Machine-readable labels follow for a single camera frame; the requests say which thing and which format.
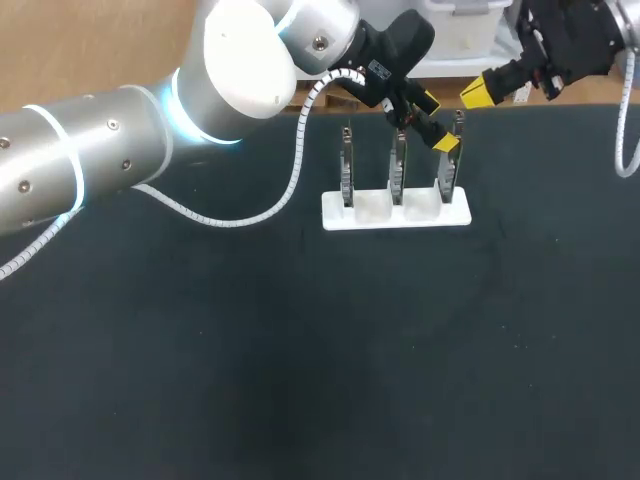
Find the white stand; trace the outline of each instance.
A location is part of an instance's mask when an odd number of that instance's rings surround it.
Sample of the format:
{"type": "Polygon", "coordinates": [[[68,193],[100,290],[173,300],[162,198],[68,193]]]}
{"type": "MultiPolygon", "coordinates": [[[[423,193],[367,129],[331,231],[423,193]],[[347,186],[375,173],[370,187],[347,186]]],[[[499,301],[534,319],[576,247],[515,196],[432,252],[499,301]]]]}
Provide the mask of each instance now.
{"type": "Polygon", "coordinates": [[[387,190],[354,192],[354,207],[346,208],[341,192],[322,195],[325,230],[372,230],[389,228],[455,227],[471,223],[464,189],[456,187],[453,203],[443,204],[434,188],[407,188],[404,205],[394,206],[387,190]]]}

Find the cable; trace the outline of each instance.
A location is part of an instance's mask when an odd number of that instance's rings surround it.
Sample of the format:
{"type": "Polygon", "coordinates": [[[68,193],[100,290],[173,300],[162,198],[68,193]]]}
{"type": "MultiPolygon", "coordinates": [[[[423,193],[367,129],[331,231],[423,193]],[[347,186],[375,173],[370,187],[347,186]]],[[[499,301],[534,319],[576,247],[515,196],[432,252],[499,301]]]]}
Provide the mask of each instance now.
{"type": "Polygon", "coordinates": [[[633,89],[633,76],[636,67],[636,54],[632,49],[627,50],[627,69],[622,90],[622,102],[620,103],[620,115],[618,117],[618,131],[616,132],[616,173],[622,178],[629,178],[640,167],[640,142],[628,167],[624,166],[622,158],[624,152],[624,130],[627,123],[627,112],[633,89]]]}
{"type": "Polygon", "coordinates": [[[216,220],[214,218],[208,218],[203,215],[200,215],[192,210],[189,210],[187,207],[180,205],[175,200],[167,197],[162,192],[156,190],[155,188],[149,185],[138,185],[133,187],[134,189],[146,193],[151,197],[155,198],[159,202],[163,203],[167,207],[172,210],[178,212],[180,215],[187,217],[194,222],[201,223],[202,225],[207,225],[209,227],[217,227],[217,228],[239,228],[239,227],[247,227],[249,225],[255,225],[260,222],[264,222],[265,220],[273,217],[278,212],[280,212],[285,205],[291,200],[293,193],[298,185],[298,180],[300,178],[300,171],[302,168],[302,159],[304,154],[304,135],[307,128],[307,120],[309,117],[309,113],[311,112],[311,107],[315,102],[316,98],[320,94],[320,92],[327,87],[330,83],[340,79],[346,78],[349,79],[359,85],[365,85],[365,78],[362,74],[356,72],[355,70],[349,70],[346,68],[341,68],[339,70],[333,70],[329,72],[326,76],[319,80],[309,92],[309,96],[307,97],[304,105],[302,107],[302,111],[300,112],[300,118],[298,120],[298,131],[296,134],[296,153],[295,160],[293,163],[293,172],[291,173],[291,179],[289,180],[289,185],[285,190],[282,198],[276,203],[273,207],[271,207],[266,212],[261,213],[260,215],[255,215],[250,218],[245,218],[242,220],[216,220]]]}
{"type": "Polygon", "coordinates": [[[71,221],[73,217],[75,217],[80,210],[74,210],[69,213],[63,213],[60,215],[53,224],[47,228],[42,235],[40,235],[31,245],[25,248],[20,254],[18,254],[13,260],[9,261],[2,267],[0,267],[0,282],[5,280],[7,277],[13,275],[25,264],[31,260],[36,253],[44,248],[44,246],[49,243],[53,237],[55,237],[62,228],[71,221]]]}

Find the plastic bin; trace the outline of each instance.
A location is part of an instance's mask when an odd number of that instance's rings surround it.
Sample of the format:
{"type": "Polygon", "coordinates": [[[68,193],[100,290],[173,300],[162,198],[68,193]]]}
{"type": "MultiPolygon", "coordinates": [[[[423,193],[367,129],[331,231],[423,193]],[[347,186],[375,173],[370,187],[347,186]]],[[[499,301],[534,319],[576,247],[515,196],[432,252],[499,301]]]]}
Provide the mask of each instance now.
{"type": "Polygon", "coordinates": [[[414,8],[436,30],[427,57],[445,60],[488,56],[500,18],[511,3],[512,0],[415,0],[414,8]]]}

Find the black table surface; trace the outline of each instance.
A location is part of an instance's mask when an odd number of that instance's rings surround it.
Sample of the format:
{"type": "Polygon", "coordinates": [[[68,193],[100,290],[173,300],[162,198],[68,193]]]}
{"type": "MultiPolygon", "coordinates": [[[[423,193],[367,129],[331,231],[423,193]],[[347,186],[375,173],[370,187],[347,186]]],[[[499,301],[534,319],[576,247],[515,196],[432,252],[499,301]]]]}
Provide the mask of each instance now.
{"type": "MultiPolygon", "coordinates": [[[[347,117],[311,119],[266,224],[210,229],[133,191],[90,206],[0,284],[0,478],[637,478],[640,174],[615,175],[616,116],[472,112],[460,229],[323,231],[347,117]]],[[[390,128],[350,121],[358,188],[384,187],[390,128]]],[[[295,122],[158,186],[257,213],[295,122]]],[[[410,142],[426,185],[437,158],[410,142]]]]}

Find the metal tool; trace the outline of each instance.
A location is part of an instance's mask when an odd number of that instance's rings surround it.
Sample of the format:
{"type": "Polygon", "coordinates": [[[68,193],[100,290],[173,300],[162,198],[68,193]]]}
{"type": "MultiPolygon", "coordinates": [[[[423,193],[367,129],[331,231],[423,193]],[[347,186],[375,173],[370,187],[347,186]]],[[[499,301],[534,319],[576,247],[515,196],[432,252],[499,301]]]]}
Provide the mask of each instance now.
{"type": "Polygon", "coordinates": [[[398,130],[393,139],[391,149],[391,165],[389,168],[389,188],[395,206],[404,202],[404,183],[407,176],[407,134],[398,130]]]}
{"type": "Polygon", "coordinates": [[[340,152],[340,163],[342,173],[340,176],[340,190],[342,191],[342,199],[346,208],[353,207],[353,134],[351,127],[342,129],[342,151],[340,152]]]}
{"type": "Polygon", "coordinates": [[[443,203],[453,202],[453,192],[456,188],[460,161],[462,160],[462,134],[464,132],[464,113],[456,110],[453,119],[453,135],[459,140],[453,150],[449,153],[440,154],[440,165],[438,167],[438,188],[443,203]]]}

